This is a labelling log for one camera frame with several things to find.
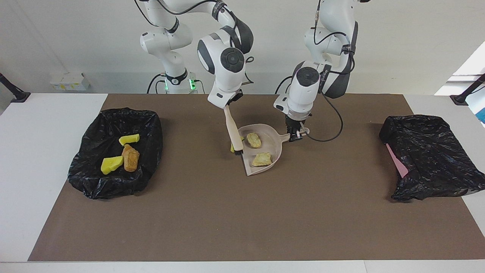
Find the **dustpan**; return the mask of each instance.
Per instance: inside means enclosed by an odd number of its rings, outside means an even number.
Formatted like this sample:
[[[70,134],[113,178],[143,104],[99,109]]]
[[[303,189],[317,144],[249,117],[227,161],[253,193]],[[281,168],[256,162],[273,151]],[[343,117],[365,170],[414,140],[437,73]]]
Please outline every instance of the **dustpan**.
[[[258,149],[252,148],[247,140],[243,141],[242,160],[247,176],[267,171],[274,166],[281,156],[283,142],[290,139],[290,134],[280,135],[273,127],[267,124],[247,125],[239,128],[238,131],[239,135],[244,138],[249,133],[256,133],[261,139],[261,148]],[[272,164],[265,167],[254,167],[252,162],[259,153],[270,153]]]

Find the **white table surface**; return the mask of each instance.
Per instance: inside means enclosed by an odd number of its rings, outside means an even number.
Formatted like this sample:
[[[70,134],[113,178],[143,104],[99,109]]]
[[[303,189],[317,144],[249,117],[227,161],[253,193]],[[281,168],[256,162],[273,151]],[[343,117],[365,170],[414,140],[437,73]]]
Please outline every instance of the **white table surface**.
[[[106,94],[32,94],[25,103],[10,105],[0,116],[0,273],[485,272],[485,260],[26,262],[66,180],[81,136],[106,97]],[[485,139],[485,129],[467,107],[455,106],[448,97],[406,95],[405,98],[415,114],[443,117],[473,163],[485,171],[485,145],[480,145]],[[485,191],[463,199],[485,234]]]

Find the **white wall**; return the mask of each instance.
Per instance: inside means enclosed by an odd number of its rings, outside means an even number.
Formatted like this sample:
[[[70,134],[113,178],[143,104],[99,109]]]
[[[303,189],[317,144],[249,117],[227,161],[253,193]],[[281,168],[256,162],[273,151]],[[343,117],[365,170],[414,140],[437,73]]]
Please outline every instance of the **white wall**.
[[[10,100],[13,98],[13,95],[6,88],[0,86],[0,115],[8,107]]]
[[[32,92],[50,92],[51,72],[84,72],[93,92],[144,92],[163,70],[139,45],[152,28],[132,0],[4,0],[0,71]],[[309,59],[304,32],[315,0],[226,0],[253,30],[246,93],[272,93],[294,66]],[[357,67],[349,92],[434,94],[485,40],[482,0],[372,0],[358,5]],[[220,26],[206,14],[180,20],[194,43],[179,50],[210,90],[213,77],[196,56],[199,38]]]

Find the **brush handle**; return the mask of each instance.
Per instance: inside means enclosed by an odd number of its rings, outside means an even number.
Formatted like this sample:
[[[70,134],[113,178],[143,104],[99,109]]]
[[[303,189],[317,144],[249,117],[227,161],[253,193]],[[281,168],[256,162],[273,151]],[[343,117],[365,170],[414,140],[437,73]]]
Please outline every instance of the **brush handle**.
[[[236,126],[236,123],[231,116],[229,105],[226,105],[224,107],[224,115],[226,116],[227,132],[229,133],[229,137],[231,138],[232,146],[234,147],[235,151],[242,151],[243,142],[241,141],[241,137],[239,136],[238,126]]]

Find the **black pole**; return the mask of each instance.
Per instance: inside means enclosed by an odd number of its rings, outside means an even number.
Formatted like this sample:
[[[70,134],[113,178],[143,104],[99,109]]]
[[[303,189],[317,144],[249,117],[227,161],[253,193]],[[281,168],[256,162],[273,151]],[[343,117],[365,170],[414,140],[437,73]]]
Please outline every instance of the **black pole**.
[[[30,92],[24,92],[22,89],[11,83],[5,76],[0,73],[0,83],[2,83],[15,96],[10,102],[24,102],[30,96]]]
[[[470,95],[473,91],[475,91],[483,83],[485,83],[485,74],[480,76],[478,78],[478,80],[476,80],[474,83],[472,83],[470,85],[470,87],[468,87],[465,91],[463,91],[463,93],[461,93],[461,95],[450,96],[450,98],[452,99],[452,101],[456,105],[468,105],[467,102],[465,101],[467,99],[468,95]]]

